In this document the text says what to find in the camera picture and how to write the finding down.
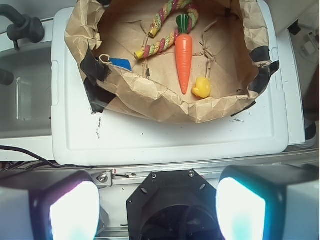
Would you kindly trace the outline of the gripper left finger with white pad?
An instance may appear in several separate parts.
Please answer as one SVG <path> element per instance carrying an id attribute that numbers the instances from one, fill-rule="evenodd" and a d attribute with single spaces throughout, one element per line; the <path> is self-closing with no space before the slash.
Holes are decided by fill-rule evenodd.
<path id="1" fill-rule="evenodd" d="M 93 240 L 100 194 L 84 170 L 0 173 L 2 240 Z"/>

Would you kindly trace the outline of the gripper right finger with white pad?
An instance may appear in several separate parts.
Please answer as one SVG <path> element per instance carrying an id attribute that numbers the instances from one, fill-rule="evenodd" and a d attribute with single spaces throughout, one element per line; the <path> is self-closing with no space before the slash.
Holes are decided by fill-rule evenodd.
<path id="1" fill-rule="evenodd" d="M 318 240 L 320 169 L 230 165 L 217 186 L 216 213 L 226 240 Z"/>

